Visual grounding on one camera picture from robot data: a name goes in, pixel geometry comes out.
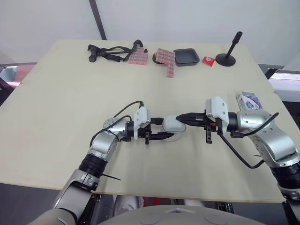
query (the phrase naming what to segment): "white backdrop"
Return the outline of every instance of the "white backdrop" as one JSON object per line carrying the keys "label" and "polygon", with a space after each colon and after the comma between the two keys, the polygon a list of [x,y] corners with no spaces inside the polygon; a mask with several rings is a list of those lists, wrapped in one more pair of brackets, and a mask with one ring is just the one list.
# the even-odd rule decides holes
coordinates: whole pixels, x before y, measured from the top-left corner
{"label": "white backdrop", "polygon": [[258,63],[300,49],[300,0],[97,0],[109,39],[230,43],[243,31]]}
{"label": "white backdrop", "polygon": [[[300,49],[300,0],[97,0],[109,40],[241,43],[258,63]],[[1,0],[0,64],[35,62],[57,40],[100,39],[88,0]]]}
{"label": "white backdrop", "polygon": [[0,64],[37,62],[66,38],[101,39],[88,0],[0,0]]}

